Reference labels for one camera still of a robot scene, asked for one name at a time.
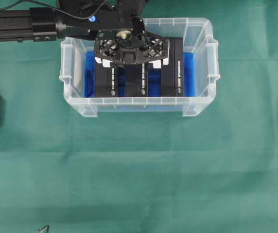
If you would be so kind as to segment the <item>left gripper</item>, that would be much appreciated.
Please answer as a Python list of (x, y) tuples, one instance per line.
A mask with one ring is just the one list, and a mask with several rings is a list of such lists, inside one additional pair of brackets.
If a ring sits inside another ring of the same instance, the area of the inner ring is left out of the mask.
[(170, 39), (146, 33), (140, 16), (107, 10), (87, 17), (66, 13), (63, 32), (66, 37), (93, 41), (96, 64), (104, 68), (147, 61), (151, 68), (168, 66)]

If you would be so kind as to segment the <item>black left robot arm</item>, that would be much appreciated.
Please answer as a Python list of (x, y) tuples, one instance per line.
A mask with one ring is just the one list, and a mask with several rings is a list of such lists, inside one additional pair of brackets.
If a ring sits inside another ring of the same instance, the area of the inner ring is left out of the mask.
[(28, 10), (0, 8), (0, 42), (55, 41), (66, 37), (94, 42), (95, 61), (103, 67), (169, 63), (170, 42), (146, 31), (144, 0), (59, 0), (56, 6), (35, 1)]

